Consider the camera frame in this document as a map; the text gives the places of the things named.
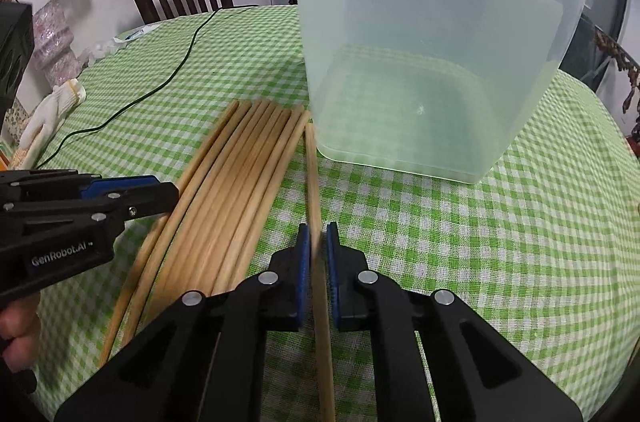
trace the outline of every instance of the translucent plastic container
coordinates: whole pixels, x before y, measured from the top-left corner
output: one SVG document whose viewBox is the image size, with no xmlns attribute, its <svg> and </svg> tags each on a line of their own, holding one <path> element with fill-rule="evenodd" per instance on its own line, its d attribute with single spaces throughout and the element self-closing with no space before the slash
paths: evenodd
<svg viewBox="0 0 640 422">
<path fill-rule="evenodd" d="M 589 0 L 299 0 L 320 152 L 478 182 L 529 119 Z"/>
</svg>

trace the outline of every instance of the wooden dowel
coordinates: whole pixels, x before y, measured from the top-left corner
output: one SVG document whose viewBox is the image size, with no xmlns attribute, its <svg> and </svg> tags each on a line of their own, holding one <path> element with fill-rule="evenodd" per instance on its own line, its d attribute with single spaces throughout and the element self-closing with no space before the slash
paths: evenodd
<svg viewBox="0 0 640 422">
<path fill-rule="evenodd" d="M 190 196 L 189 193 L 189 190 L 193 188 L 191 182 L 194 182 L 194 186 L 196 189 L 200 186 L 202 179 L 200 179 L 200 181 L 197 181 L 198 177 L 196 175 L 198 174 L 198 170 L 202 167 L 203 164 L 206 165 L 205 159 L 211 149 L 211 146 L 220 136 L 223 128 L 225 128 L 227 123 L 229 123 L 238 107 L 238 101 L 233 101 L 229 104 L 228 107 L 226 107 L 226 110 L 216 121 L 209 135 L 200 143 L 200 147 L 193 155 L 193 157 L 191 157 L 191 160 L 187 164 L 185 170 L 182 172 L 182 175 L 180 175 L 180 178 L 176 183 L 178 193 L 180 194 L 180 201 L 176 206 L 177 209 L 181 207 L 181 204 L 185 202 L 191 202 L 191 199 L 193 198 L 193 195 Z M 129 301 L 131 300 L 131 297 L 133 296 L 133 293 L 138 286 L 145 265 L 147 264 L 147 261 L 149 260 L 153 249 L 156 246 L 156 242 L 161 236 L 161 233 L 164 231 L 164 227 L 167 224 L 169 217 L 169 215 L 163 215 L 156 220 L 156 223 L 151 228 L 151 231 L 148 233 L 145 241 L 140 247 L 133 265 L 129 269 L 127 278 L 120 291 L 120 296 L 118 297 L 114 306 L 109 326 L 107 327 L 107 333 L 105 335 L 102 349 L 100 351 L 100 361 L 98 362 L 98 366 L 100 367 L 104 366 L 107 360 L 109 360 L 109 356 L 111 355 L 111 351 L 113 349 L 113 343 L 115 342 L 115 339 L 118 335 L 118 330 L 120 329 L 120 324 L 122 323 L 124 314 L 127 310 L 127 307 L 129 306 Z"/>
<path fill-rule="evenodd" d="M 239 153 L 244 148 L 246 141 L 254 132 L 265 110 L 270 106 L 267 101 L 254 103 L 244 117 L 247 122 L 238 126 L 238 129 L 229 138 L 226 146 L 220 152 L 218 160 L 211 167 L 205 180 L 205 184 L 198 191 L 197 202 L 194 201 L 188 212 L 188 222 L 183 222 L 178 231 L 169 253 L 171 260 L 162 266 L 158 282 L 150 296 L 145 320 L 148 322 L 176 301 L 184 290 L 180 290 L 181 277 L 184 269 L 191 264 L 194 247 L 200 247 L 202 240 L 210 232 L 214 218 L 210 216 L 212 201 L 218 195 L 220 186 L 224 182 L 230 168 L 236 162 Z"/>
<path fill-rule="evenodd" d="M 162 243 L 157 243 L 154 251 L 151 255 L 150 261 L 146 264 L 145 269 L 142 273 L 142 277 L 140 278 L 140 283 L 138 288 L 136 289 L 130 303 L 129 309 L 129 317 L 127 318 L 127 322 L 124 329 L 123 336 L 123 344 L 128 344 L 129 341 L 136 334 L 136 330 L 138 328 L 138 324 L 140 323 L 140 318 L 142 316 L 143 309 L 145 307 L 146 301 L 148 299 L 149 293 L 154 285 L 156 277 L 158 276 L 158 270 L 162 265 L 162 261 L 164 260 L 164 256 L 167 254 L 167 248 L 171 244 L 173 237 L 175 235 L 176 230 L 178 230 L 178 234 L 176 238 L 180 236 L 185 236 L 189 232 L 190 221 L 193 221 L 194 214 L 191 214 L 192 211 L 194 213 L 197 211 L 197 204 L 202 201 L 203 191 L 206 187 L 207 178 L 204 179 L 204 182 L 201 180 L 203 175 L 208 176 L 211 173 L 213 167 L 219 162 L 221 158 L 223 158 L 222 153 L 225 151 L 226 147 L 232 143 L 232 139 L 237 135 L 238 131 L 242 131 L 242 129 L 249 122 L 251 115 L 255 112 L 255 108 L 257 105 L 252 105 L 251 103 L 243 103 L 238 107 L 236 113 L 233 115 L 231 120 L 229 120 L 228 124 L 223 128 L 220 136 L 216 139 L 216 142 L 211 146 L 211 150 L 209 152 L 210 157 L 207 157 L 207 164 L 209 168 L 206 166 L 202 166 L 201 170 L 198 171 L 198 179 L 200 180 L 200 184 L 197 184 L 197 181 L 194 181 L 194 186 L 191 188 L 191 191 L 195 193 L 195 197 L 192 197 L 192 202 L 190 205 L 186 205 L 186 209 L 180 208 L 179 211 L 175 211 L 175 220 L 172 222 L 172 229 L 168 230 L 164 237 L 161 237 L 161 240 L 158 240 Z M 168 259 L 175 259 L 176 253 L 169 252 Z M 171 264 L 165 264 L 164 268 L 171 267 Z"/>
<path fill-rule="evenodd" d="M 316 374 L 320 400 L 320 420 L 335 422 L 334 366 L 331 358 L 331 328 L 326 294 L 326 272 L 322 255 L 322 211 L 318 154 L 314 125 L 305 128 L 306 210 L 311 233 L 311 296 L 316 336 Z"/>
<path fill-rule="evenodd" d="M 229 282 L 231 281 L 232 274 L 236 269 L 236 263 L 238 262 L 238 257 L 240 255 L 249 229 L 254 223 L 256 211 L 258 210 L 258 207 L 262 202 L 264 192 L 266 191 L 267 186 L 271 181 L 273 171 L 275 170 L 276 164 L 282 156 L 285 145 L 289 141 L 293 129 L 296 127 L 296 124 L 300 119 L 300 115 L 302 115 L 302 112 L 304 112 L 304 110 L 304 107 L 299 106 L 291 112 L 289 121 L 287 121 L 286 126 L 280 134 L 278 142 L 276 143 L 273 151 L 271 152 L 271 155 L 269 156 L 267 164 L 262 170 L 262 173 L 260 173 L 258 183 L 256 184 L 254 191 L 252 192 L 251 198 L 249 199 L 244 212 L 242 213 L 242 218 L 238 223 L 236 231 L 234 232 L 234 237 L 229 243 L 228 249 L 226 250 L 225 259 L 211 290 L 212 295 L 227 292 L 229 290 Z"/>
<path fill-rule="evenodd" d="M 276 121 L 274 121 L 274 124 L 270 128 L 270 131 L 268 131 L 267 136 L 263 136 L 264 138 L 256 143 L 255 148 L 258 150 L 258 154 L 255 158 L 252 157 L 252 161 L 248 160 L 253 163 L 239 175 L 234 189 L 234 191 L 237 191 L 234 193 L 236 196 L 230 197 L 228 207 L 226 209 L 226 215 L 220 214 L 218 217 L 216 226 L 217 230 L 209 239 L 206 249 L 206 257 L 200 265 L 199 272 L 196 273 L 193 286 L 191 288 L 195 290 L 202 290 L 205 294 L 209 294 L 210 290 L 212 290 L 216 278 L 218 277 L 220 267 L 225 260 L 229 242 L 231 241 L 234 232 L 236 232 L 236 227 L 238 227 L 242 213 L 244 212 L 244 209 L 249 202 L 249 198 L 251 197 L 251 194 L 258 182 L 258 177 L 262 173 L 262 170 L 273 151 L 273 147 L 282 133 L 282 129 L 287 123 L 290 115 L 291 110 L 278 110 Z"/>
<path fill-rule="evenodd" d="M 310 117 L 309 112 L 304 112 L 300 119 L 298 120 L 298 124 L 293 131 L 293 134 L 289 138 L 287 145 L 282 154 L 282 158 L 278 162 L 275 171 L 273 172 L 273 177 L 269 182 L 269 186 L 267 190 L 264 192 L 264 197 L 262 202 L 260 203 L 260 207 L 258 208 L 258 212 L 255 215 L 254 223 L 249 229 L 249 233 L 247 234 L 246 240 L 244 241 L 244 245 L 242 246 L 242 251 L 240 252 L 240 256 L 238 258 L 238 264 L 236 265 L 236 269 L 233 273 L 230 282 L 230 288 L 233 290 L 238 286 L 238 284 L 244 279 L 246 276 L 246 272 L 249 269 L 249 265 L 251 264 L 251 260 L 254 257 L 255 247 L 260 240 L 260 236 L 262 234 L 262 230 L 264 229 L 264 224 L 267 221 L 269 213 L 271 212 L 271 206 L 273 206 L 273 201 L 280 190 L 280 184 L 282 184 L 282 180 L 284 179 L 285 174 L 287 173 L 287 168 L 289 167 L 289 163 L 291 162 L 291 158 L 296 151 L 296 147 L 298 145 L 298 141 L 300 140 L 300 136 L 302 132 L 305 130 L 305 125 L 308 123 Z"/>
<path fill-rule="evenodd" d="M 150 301 L 151 304 L 154 304 L 155 301 L 162 297 L 164 285 L 169 280 L 174 279 L 175 276 L 179 275 L 182 271 L 188 253 L 183 252 L 181 249 L 183 247 L 191 247 L 193 245 L 199 234 L 197 226 L 202 225 L 206 221 L 207 210 L 202 207 L 203 203 L 207 199 L 212 186 L 218 179 L 220 171 L 236 149 L 236 145 L 238 142 L 244 142 L 242 140 L 244 137 L 242 136 L 248 135 L 252 128 L 254 128 L 255 123 L 258 120 L 257 114 L 262 113 L 267 105 L 268 104 L 266 102 L 252 103 L 242 121 L 238 124 L 235 131 L 232 132 L 226 144 L 222 147 L 218 158 L 211 166 L 209 173 L 207 173 L 204 182 L 200 186 L 200 189 L 198 189 L 193 204 L 188 209 L 185 218 L 180 225 L 180 229 L 178 230 L 178 234 L 171 245 L 171 250 L 166 262 L 160 270 L 158 280 L 154 287 L 154 294 Z"/>
<path fill-rule="evenodd" d="M 229 156 L 216 184 L 211 188 L 209 202 L 205 206 L 208 206 L 206 225 L 198 227 L 201 235 L 191 247 L 188 247 L 187 262 L 182 273 L 173 281 L 177 297 L 188 290 L 199 290 L 198 280 L 204 275 L 204 268 L 213 265 L 209 251 L 217 252 L 219 249 L 216 241 L 220 232 L 224 225 L 230 221 L 229 213 L 234 207 L 241 187 L 244 186 L 243 181 L 258 158 L 260 149 L 277 122 L 281 111 L 282 107 L 275 103 L 269 105 L 244 145 L 236 147 L 238 152 L 235 160 L 232 160 L 233 155 Z"/>
</svg>

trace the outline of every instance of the table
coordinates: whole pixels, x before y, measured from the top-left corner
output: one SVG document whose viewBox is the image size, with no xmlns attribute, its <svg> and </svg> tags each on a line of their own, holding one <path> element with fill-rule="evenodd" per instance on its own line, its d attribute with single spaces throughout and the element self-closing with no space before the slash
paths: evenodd
<svg viewBox="0 0 640 422">
<path fill-rule="evenodd" d="M 87 102 L 51 142 L 99 125 L 161 83 L 207 16 L 163 22 L 81 75 Z M 164 90 L 49 167 L 175 180 L 232 99 L 308 104 L 295 7 L 222 11 Z M 529 357 L 585 419 L 620 379 L 640 335 L 640 166 L 595 95 L 558 72 L 534 115 L 476 185 L 319 157 L 322 218 L 404 288 L 450 288 Z M 302 144 L 250 274 L 294 240 L 305 218 Z M 52 415 L 96 370 L 111 311 L 152 219 L 129 222 L 112 263 L 43 292 L 36 400 Z M 375 420 L 364 334 L 332 334 L 341 421 Z M 315 421 L 312 330 L 270 334 L 263 420 Z"/>
</svg>

